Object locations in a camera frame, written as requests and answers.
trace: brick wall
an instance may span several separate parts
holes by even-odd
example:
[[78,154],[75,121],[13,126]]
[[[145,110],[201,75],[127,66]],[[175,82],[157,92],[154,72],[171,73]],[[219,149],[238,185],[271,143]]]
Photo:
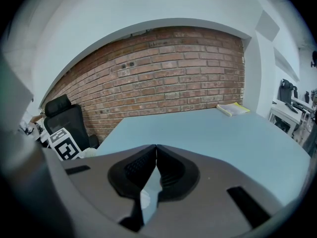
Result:
[[168,27],[110,43],[71,68],[43,106],[62,94],[80,104],[88,134],[103,141],[124,118],[242,102],[241,39]]

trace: mesh chair back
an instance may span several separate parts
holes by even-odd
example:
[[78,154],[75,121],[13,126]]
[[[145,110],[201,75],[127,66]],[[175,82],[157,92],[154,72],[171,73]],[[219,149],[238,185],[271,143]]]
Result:
[[298,92],[297,92],[297,87],[296,86],[294,86],[293,93],[294,93],[294,97],[298,99]]
[[46,104],[47,117],[44,120],[44,126],[50,135],[61,128],[66,128],[83,151],[89,147],[89,137],[84,126],[81,107],[78,104],[71,105],[67,96],[67,100],[65,100],[65,96],[61,96],[61,99],[58,97]]
[[305,94],[305,102],[309,103],[309,92],[306,92]]
[[286,79],[283,79],[283,82],[279,87],[280,101],[291,104],[292,90],[293,90],[293,85]]

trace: yellow book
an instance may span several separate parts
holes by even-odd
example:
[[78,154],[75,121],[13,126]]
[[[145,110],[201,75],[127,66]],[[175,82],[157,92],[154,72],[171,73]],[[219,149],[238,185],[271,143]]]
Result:
[[242,107],[237,102],[227,105],[218,104],[217,108],[230,117],[250,112],[250,110],[246,109],[245,107]]

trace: person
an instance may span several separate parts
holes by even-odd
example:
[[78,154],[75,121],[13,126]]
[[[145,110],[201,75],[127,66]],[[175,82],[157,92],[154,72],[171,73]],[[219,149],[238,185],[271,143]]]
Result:
[[30,122],[31,123],[36,123],[38,120],[40,120],[41,118],[45,118],[45,113],[41,112],[38,116],[34,116],[31,118]]
[[312,157],[317,149],[317,119],[316,119],[317,111],[315,112],[315,122],[313,124],[313,129],[308,136],[307,140],[303,144],[303,149],[308,153],[310,157]]

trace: light blue table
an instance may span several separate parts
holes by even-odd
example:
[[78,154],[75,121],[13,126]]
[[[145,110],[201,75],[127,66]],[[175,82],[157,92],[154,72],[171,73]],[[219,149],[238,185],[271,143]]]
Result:
[[163,144],[226,161],[286,205],[300,193],[309,155],[285,132],[248,113],[228,117],[217,109],[123,119],[97,150],[115,153]]

